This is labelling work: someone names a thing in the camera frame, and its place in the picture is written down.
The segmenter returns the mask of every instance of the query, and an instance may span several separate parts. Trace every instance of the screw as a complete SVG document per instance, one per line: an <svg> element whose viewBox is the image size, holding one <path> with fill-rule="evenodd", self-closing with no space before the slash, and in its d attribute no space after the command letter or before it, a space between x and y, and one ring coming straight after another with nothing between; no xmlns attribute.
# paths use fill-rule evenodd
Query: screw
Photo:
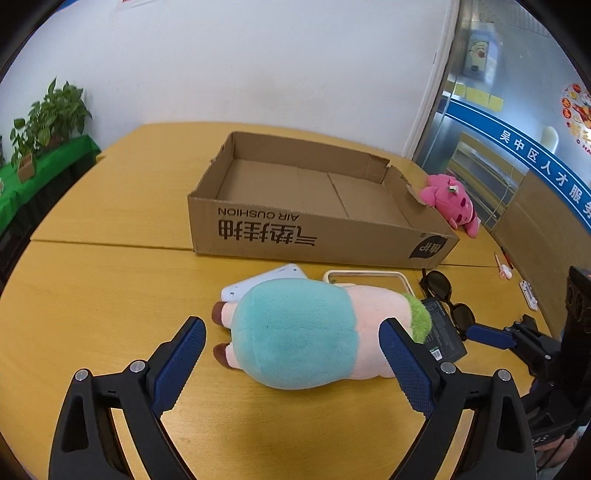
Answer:
<svg viewBox="0 0 591 480"><path fill-rule="evenodd" d="M83 381L86 377L88 377L88 370L82 369L76 372L74 378L78 380L78 382Z"/></svg>
<svg viewBox="0 0 591 480"><path fill-rule="evenodd" d="M136 360L129 366L129 369L134 373L140 373L144 368L146 368L146 363L142 360Z"/></svg>
<svg viewBox="0 0 591 480"><path fill-rule="evenodd" d="M451 362L443 362L440 368L445 374L453 374L456 372L456 366Z"/></svg>
<svg viewBox="0 0 591 480"><path fill-rule="evenodd" d="M509 380L511 380L511 374L507 370L502 368L499 370L499 378L503 382L508 382Z"/></svg>

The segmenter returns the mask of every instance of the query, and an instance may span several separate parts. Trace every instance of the human hand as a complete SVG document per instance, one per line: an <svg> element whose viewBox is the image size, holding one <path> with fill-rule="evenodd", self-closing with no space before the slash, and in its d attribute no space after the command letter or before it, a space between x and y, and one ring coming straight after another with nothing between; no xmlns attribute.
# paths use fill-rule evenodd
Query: human hand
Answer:
<svg viewBox="0 0 591 480"><path fill-rule="evenodd" d="M546 468L552 468L561 464L562 462L565 462L570 454L573 453L579 442L580 436L575 433L571 438L566 439L558 451L554 453L555 448L560 445L560 442L562 442L563 439L564 435L553 442L535 448L537 452L544 452L544 454L537 461L538 468L544 465L548 458L550 458L552 455L554 456L552 457L552 460L549 461L548 465L545 466Z"/></svg>

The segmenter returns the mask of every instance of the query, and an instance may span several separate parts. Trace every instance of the brown plush hoof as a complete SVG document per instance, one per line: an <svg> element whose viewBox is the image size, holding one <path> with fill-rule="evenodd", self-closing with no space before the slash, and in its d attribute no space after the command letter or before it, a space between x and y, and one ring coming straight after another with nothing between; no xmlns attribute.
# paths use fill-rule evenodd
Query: brown plush hoof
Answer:
<svg viewBox="0 0 591 480"><path fill-rule="evenodd" d="M228 359L226 358L226 347L230 345L229 343L218 343L215 347L213 347L213 356L215 359L220 363L220 365L226 368L230 367L228 363Z"/></svg>
<svg viewBox="0 0 591 480"><path fill-rule="evenodd" d="M223 323L222 323L222 308L223 306L226 304L225 301L219 301L217 302L212 309L212 320L213 323L220 325L223 327Z"/></svg>

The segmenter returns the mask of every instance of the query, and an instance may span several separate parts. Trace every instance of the sunglasses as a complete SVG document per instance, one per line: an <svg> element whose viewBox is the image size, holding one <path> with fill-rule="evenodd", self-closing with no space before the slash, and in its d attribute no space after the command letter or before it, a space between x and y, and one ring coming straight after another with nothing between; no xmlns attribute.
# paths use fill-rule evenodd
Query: sunglasses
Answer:
<svg viewBox="0 0 591 480"><path fill-rule="evenodd" d="M468 328L476 324L476 318L470 307L465 303L452 303L452 284L447 277L437 271L429 273L423 268L423 277L419 282L427 298L435 297L449 306L450 316L462 341L467 339Z"/></svg>

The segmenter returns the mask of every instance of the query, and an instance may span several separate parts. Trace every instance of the blue plush toy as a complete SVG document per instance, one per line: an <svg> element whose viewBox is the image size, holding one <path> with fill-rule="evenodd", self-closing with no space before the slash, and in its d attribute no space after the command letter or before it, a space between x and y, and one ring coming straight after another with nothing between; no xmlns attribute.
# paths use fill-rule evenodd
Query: blue plush toy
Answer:
<svg viewBox="0 0 591 480"><path fill-rule="evenodd" d="M431 330L428 311L411 295L301 278L269 280L240 302L215 305L212 319L231 329L232 342L213 352L222 365L285 390L344 378L391 378L378 330L392 317L416 342Z"/></svg>

